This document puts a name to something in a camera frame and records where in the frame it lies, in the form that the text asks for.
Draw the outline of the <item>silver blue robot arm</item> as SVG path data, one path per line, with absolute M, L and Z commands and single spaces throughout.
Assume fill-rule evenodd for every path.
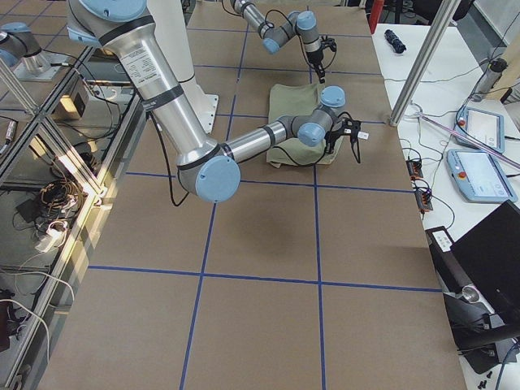
M 319 32 L 313 11 L 292 11 L 285 15 L 271 9 L 265 15 L 252 1 L 230 1 L 236 15 L 242 17 L 262 39 L 269 54 L 275 54 L 294 37 L 300 41 L 305 61 L 312 67 L 318 82 L 325 83 L 326 70 L 337 53 L 334 38 Z
M 308 115 L 284 115 L 229 142 L 203 128 L 155 36 L 145 1 L 70 1 L 67 29 L 73 41 L 102 47 L 119 59 L 151 119 L 177 151 L 177 177 L 185 191 L 206 202 L 224 202 L 241 182 L 239 164 L 295 137 L 330 145 L 345 134 L 356 139 L 360 123 L 347 119 L 345 92 L 328 86 Z

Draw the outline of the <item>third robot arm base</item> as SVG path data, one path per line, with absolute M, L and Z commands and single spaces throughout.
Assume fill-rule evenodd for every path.
M 25 23 L 1 26 L 1 60 L 15 68 L 18 80 L 51 82 L 60 69 L 71 66 L 69 59 L 66 54 L 45 52 Z

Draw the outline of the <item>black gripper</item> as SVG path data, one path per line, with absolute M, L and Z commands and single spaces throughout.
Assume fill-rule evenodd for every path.
M 361 129 L 362 126 L 360 121 L 355 119 L 341 119 L 337 129 L 332 129 L 326 133 L 324 153 L 332 154 L 334 152 L 336 142 L 341 137 L 348 137 L 354 159 L 357 163 L 361 163 L 362 158 L 359 143 Z
M 306 44 L 306 58 L 314 69 L 320 84 L 325 83 L 326 68 L 323 66 L 324 51 L 330 50 L 334 55 L 337 51 L 336 40 L 329 36 L 319 36 L 316 40 Z

